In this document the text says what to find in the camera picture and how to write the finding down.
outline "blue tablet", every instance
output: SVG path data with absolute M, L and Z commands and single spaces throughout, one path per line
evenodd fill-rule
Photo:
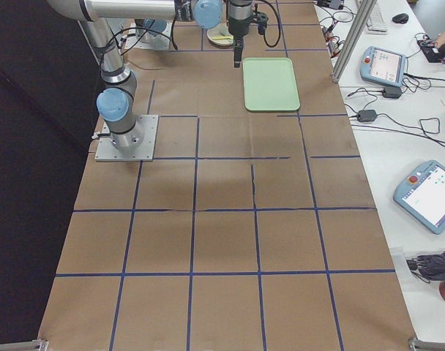
M 445 229 L 445 167 L 435 160 L 419 165 L 393 195 L 399 205 L 431 232 Z
M 361 77 L 381 85 L 401 87 L 405 63 L 405 55 L 371 46 L 362 57 Z

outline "black umbrella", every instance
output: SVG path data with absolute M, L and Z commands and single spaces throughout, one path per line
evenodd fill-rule
M 406 262 L 411 273 L 424 282 L 445 281 L 445 251 L 442 254 L 423 254 Z

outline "black wall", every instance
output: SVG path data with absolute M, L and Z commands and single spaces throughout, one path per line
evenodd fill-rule
M 75 21 L 0 1 L 0 344 L 37 337 L 100 89 Z

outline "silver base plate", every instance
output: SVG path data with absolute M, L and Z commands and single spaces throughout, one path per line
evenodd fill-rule
M 136 123 L 144 128 L 143 141 L 138 146 L 118 149 L 112 144 L 110 137 L 101 137 L 97 145 L 96 161 L 99 162 L 125 162 L 125 161 L 152 161 L 156 145 L 158 115 L 137 115 Z M 108 134 L 109 128 L 104 123 L 101 133 Z
M 168 37 L 171 36 L 171 27 L 172 23 L 167 23 L 167 26 L 165 27 L 163 34 L 167 35 Z M 130 29 L 130 34 L 136 34 L 135 29 Z M 127 38 L 127 42 L 125 43 L 125 50 L 131 48 L 133 45 L 135 45 L 136 41 L 138 40 L 137 37 L 129 37 Z M 169 45 L 171 41 L 167 39 L 166 37 L 162 35 L 157 35 L 152 42 L 145 43 L 145 42 L 139 42 L 134 48 L 138 49 L 145 49 L 145 50 L 169 50 Z

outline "emergency stop button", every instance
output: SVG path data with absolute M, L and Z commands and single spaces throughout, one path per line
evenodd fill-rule
M 415 175 L 412 175 L 410 178 L 408 178 L 408 181 L 411 184 L 415 184 L 418 181 L 418 177 L 416 177 Z

